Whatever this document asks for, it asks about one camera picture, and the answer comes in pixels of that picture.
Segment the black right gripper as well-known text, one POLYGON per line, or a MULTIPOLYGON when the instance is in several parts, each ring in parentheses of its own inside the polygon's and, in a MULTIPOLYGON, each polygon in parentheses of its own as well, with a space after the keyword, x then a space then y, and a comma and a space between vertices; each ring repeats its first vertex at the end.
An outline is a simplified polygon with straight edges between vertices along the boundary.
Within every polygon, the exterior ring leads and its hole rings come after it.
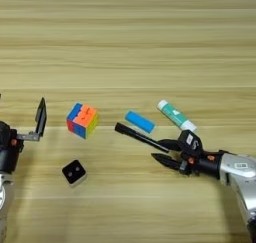
MULTIPOLYGON (((180 151, 181 147, 178 140, 162 139, 158 141, 164 152, 180 151)), ((200 173, 211 176, 217 180, 220 179, 220 164, 222 160, 221 152, 203 151, 199 156, 192 154, 181 153, 183 159, 183 168, 180 168, 181 163, 169 158, 167 155, 160 153, 152 153, 151 156, 161 165, 172 170, 190 175, 192 173, 199 175, 200 173)))

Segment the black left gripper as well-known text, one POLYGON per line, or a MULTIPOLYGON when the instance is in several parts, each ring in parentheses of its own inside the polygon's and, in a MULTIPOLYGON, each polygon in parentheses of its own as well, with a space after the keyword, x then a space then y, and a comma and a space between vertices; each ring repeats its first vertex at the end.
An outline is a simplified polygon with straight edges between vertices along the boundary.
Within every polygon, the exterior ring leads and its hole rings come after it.
POLYGON ((47 121, 46 102, 41 98, 35 121, 37 122, 35 132, 29 134, 18 134, 16 129, 8 133, 0 133, 0 171, 12 174, 17 165, 19 154, 23 151, 25 141, 39 141, 44 134, 47 121))

